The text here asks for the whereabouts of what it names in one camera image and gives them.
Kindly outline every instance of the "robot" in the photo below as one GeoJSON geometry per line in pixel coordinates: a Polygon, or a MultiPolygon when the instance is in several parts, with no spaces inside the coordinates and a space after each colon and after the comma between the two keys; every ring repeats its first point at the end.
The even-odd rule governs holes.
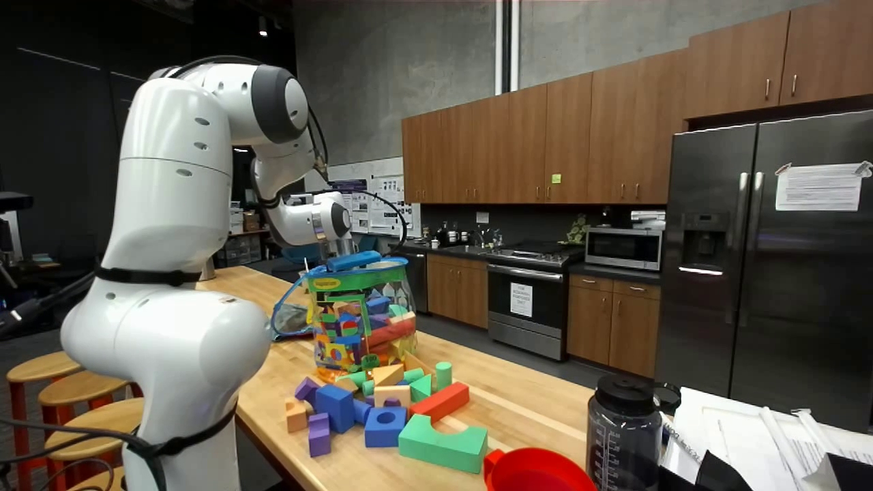
{"type": "Polygon", "coordinates": [[[268,318],[248,299],[197,292],[195,280],[226,240],[231,143],[253,149],[257,192],[285,241],[350,231],[338,195],[309,205],[285,195],[312,168],[297,147],[305,124],[305,91],[275,64],[170,67],[135,95],[111,236],[90,292],[61,327],[62,349],[84,367],[143,387],[139,439],[178,439],[174,456],[154,458],[125,445],[132,491],[240,488],[231,411],[268,355],[268,318]]]}

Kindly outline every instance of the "purple toy block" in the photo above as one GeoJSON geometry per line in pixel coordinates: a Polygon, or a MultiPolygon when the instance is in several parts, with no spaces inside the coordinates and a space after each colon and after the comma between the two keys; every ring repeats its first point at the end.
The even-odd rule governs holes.
{"type": "Polygon", "coordinates": [[[377,405],[365,416],[362,445],[365,446],[395,446],[403,426],[406,426],[403,405],[377,405]]]}
{"type": "Polygon", "coordinates": [[[327,411],[330,428],[338,432],[346,432],[354,426],[354,397],[342,387],[319,387],[313,408],[327,411]]]}
{"type": "Polygon", "coordinates": [[[354,421],[365,426],[365,416],[371,413],[371,408],[373,408],[373,402],[354,397],[354,421]]]}
{"type": "Polygon", "coordinates": [[[324,411],[309,416],[309,456],[330,453],[330,420],[324,411]]]}
{"type": "Polygon", "coordinates": [[[305,379],[294,387],[294,397],[313,402],[317,390],[319,390],[319,383],[305,375],[305,379]]]}

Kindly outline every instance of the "lower cabinet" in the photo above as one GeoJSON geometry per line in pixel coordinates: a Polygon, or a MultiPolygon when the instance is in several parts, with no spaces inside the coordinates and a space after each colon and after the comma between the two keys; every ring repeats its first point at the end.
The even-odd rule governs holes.
{"type": "Polygon", "coordinates": [[[571,276],[568,355],[652,375],[660,286],[571,276]]]}
{"type": "Polygon", "coordinates": [[[428,311],[473,327],[488,327],[488,265],[428,252],[428,311]]]}

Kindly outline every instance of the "refrigerator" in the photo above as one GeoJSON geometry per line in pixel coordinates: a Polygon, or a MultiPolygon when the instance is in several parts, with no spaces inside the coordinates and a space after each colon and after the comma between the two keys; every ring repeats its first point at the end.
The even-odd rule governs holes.
{"type": "Polygon", "coordinates": [[[657,379],[873,426],[873,112],[675,135],[657,379]]]}

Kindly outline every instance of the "paper sign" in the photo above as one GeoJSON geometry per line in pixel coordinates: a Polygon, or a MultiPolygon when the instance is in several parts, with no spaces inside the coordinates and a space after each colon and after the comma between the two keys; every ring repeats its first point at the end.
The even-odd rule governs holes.
{"type": "Polygon", "coordinates": [[[534,286],[511,284],[511,312],[534,315],[534,286]]]}
{"type": "Polygon", "coordinates": [[[866,165],[868,162],[784,165],[776,184],[776,209],[858,211],[866,165]]]}

